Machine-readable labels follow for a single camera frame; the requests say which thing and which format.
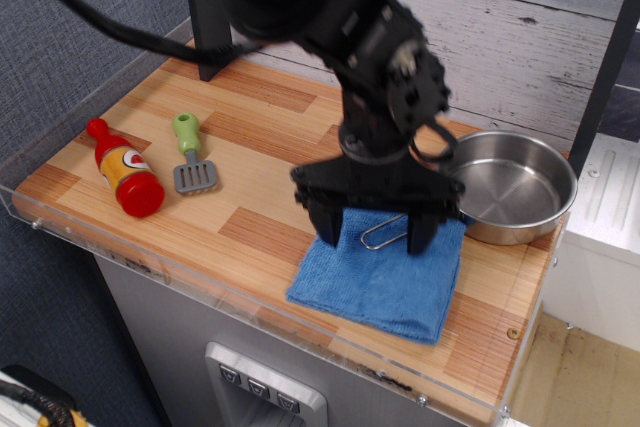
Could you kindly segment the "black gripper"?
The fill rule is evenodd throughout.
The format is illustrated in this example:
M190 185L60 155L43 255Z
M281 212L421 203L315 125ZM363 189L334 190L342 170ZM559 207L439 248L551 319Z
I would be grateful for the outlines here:
M407 252L421 254L443 218L455 217L463 183L437 171L442 160L427 157L414 141L388 159L355 160L347 154L293 168L296 201L317 235L339 243L346 208L406 213Z

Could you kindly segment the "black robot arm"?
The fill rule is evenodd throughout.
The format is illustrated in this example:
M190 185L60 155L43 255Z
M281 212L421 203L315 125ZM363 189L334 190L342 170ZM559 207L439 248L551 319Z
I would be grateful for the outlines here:
M221 1L246 38L295 43L339 81L340 155L291 173L319 237L338 243L346 208L399 212L408 218L408 252L424 251L458 215L463 188L415 144L420 129L437 128L450 96L422 24L398 0Z

